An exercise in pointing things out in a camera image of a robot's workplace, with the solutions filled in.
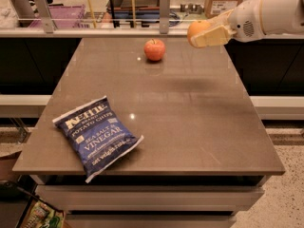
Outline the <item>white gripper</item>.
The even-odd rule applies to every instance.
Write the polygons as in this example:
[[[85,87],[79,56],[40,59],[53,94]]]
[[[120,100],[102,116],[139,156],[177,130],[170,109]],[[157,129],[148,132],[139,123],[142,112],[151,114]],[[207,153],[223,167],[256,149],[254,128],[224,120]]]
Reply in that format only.
[[[226,45],[232,38],[243,43],[262,39],[261,5],[262,0],[246,0],[233,10],[208,19],[211,26],[191,38],[193,47]]]

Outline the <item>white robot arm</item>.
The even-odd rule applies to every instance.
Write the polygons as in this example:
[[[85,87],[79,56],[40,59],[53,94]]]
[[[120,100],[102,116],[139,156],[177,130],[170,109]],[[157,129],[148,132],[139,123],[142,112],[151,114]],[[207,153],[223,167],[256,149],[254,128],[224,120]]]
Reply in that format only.
[[[187,30],[194,48],[247,43],[273,34],[304,32],[304,0],[246,0],[211,19],[195,21]]]

